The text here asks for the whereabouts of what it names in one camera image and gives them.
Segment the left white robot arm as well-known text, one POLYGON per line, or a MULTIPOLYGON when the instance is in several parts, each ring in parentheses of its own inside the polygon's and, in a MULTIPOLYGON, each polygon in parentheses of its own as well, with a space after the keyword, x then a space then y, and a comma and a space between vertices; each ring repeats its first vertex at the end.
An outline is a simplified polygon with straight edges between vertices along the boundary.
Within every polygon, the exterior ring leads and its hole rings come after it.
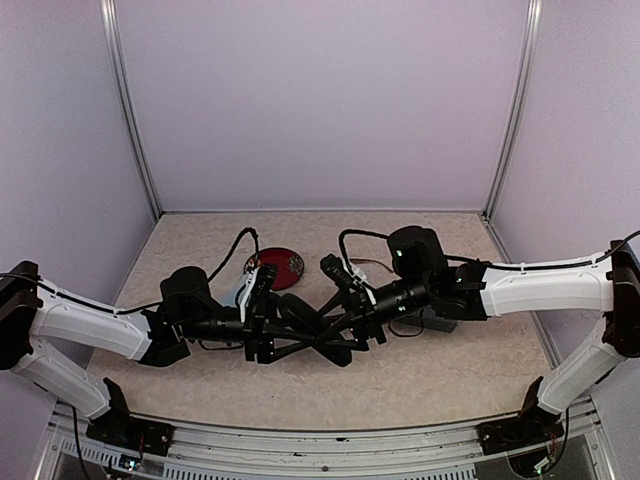
POLYGON ((50 343, 69 340, 109 351, 143 366, 169 367, 190 354, 192 343, 243 345, 249 358, 268 363, 316 345, 315 312, 271 292, 276 270, 258 268, 246 278, 236 306, 216 301, 200 267, 176 270, 160 283, 155 304, 119 310, 76 297, 44 280, 37 264, 19 263, 1 275, 1 367, 70 404, 121 445, 133 443, 140 424, 121 387, 97 379, 50 343))

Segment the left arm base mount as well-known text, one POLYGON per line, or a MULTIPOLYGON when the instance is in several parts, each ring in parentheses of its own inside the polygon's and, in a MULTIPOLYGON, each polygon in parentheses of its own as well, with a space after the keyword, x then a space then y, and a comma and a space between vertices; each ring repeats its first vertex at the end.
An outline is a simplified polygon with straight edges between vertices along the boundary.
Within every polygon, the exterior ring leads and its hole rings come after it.
POLYGON ((91 419, 86 436, 105 444, 166 457, 174 437, 175 427, 169 423, 133 416, 121 388, 108 378, 103 379, 109 393, 108 409, 91 419))

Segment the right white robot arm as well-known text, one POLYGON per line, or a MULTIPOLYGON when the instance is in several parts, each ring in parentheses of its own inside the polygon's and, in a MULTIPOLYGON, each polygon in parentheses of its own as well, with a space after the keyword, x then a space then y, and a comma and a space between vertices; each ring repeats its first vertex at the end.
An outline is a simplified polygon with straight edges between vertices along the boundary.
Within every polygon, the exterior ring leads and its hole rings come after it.
POLYGON ((364 298, 319 333, 316 346, 335 346, 338 333, 351 329, 355 348, 365 349, 383 324, 426 307, 460 321, 529 311, 602 314, 583 343, 529 387, 511 423, 520 443, 535 442, 585 390, 639 355, 639 261, 626 240, 587 257, 519 265, 448 257, 436 232, 420 226, 403 227, 385 240, 398 277, 388 285, 370 287, 353 273, 347 258, 325 264, 340 287, 364 298))

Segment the black hard glasses case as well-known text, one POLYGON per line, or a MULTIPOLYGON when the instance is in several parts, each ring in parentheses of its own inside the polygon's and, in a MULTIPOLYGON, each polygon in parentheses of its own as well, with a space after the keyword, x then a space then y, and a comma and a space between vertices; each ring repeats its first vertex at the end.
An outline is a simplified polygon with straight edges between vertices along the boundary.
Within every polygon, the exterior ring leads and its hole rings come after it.
MULTIPOLYGON (((313 307, 291 293, 284 294, 279 299, 278 310, 284 324, 299 332, 317 336, 330 325, 330 322, 325 320, 313 307)), ((348 352, 346 356, 322 356, 341 368, 347 367, 353 360, 351 352, 348 352)))

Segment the grey green glasses case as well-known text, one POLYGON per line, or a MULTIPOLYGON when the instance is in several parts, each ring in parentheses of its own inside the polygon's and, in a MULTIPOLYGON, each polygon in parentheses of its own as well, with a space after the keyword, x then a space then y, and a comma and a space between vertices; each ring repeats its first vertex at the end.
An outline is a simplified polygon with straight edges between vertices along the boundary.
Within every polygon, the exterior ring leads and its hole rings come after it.
POLYGON ((405 325, 448 334, 452 333, 458 326, 456 320, 449 320, 437 316, 431 308, 425 308, 417 313, 404 317, 400 319, 400 322, 405 325))

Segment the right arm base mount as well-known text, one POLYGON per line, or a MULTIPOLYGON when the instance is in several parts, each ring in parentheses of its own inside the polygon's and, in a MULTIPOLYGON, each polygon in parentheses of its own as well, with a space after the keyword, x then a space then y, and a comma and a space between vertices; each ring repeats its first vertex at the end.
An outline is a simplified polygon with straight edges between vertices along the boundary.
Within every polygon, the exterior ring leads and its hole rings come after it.
POLYGON ((484 455, 507 452, 561 437, 565 431, 560 414, 552 414, 539 406, 538 390, 543 377, 528 388, 517 415, 482 422, 476 427, 484 455))

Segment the brown frame sunglasses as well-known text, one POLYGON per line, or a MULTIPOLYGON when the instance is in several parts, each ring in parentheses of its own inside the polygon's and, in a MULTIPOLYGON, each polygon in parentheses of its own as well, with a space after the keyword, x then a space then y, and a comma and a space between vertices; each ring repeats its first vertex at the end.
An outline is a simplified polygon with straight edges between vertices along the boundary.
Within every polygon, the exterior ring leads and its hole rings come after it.
POLYGON ((386 265, 382 261, 375 260, 375 259, 351 258, 350 263, 352 265, 358 265, 358 266, 359 265, 378 265, 378 266, 382 267, 386 272, 389 272, 391 274, 394 273, 394 270, 391 267, 389 267, 388 265, 386 265))

